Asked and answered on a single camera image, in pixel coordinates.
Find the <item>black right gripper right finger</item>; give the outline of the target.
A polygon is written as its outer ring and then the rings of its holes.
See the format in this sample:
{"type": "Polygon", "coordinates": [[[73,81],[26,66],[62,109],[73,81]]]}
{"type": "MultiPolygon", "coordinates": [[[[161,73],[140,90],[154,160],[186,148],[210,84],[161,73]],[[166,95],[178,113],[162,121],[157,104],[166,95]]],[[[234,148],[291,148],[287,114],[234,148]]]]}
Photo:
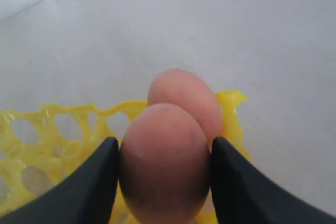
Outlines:
{"type": "Polygon", "coordinates": [[[335,223],[271,181],[224,137],[213,141],[211,192],[218,223],[335,223]]]}

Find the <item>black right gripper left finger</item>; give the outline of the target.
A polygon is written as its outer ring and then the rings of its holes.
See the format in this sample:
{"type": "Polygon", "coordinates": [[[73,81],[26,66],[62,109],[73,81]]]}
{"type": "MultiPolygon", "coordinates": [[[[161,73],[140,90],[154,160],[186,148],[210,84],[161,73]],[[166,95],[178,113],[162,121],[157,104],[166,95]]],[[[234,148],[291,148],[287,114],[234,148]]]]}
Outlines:
{"type": "Polygon", "coordinates": [[[117,191],[119,146],[101,145],[64,181],[1,217],[1,223],[108,223],[117,191]]]}

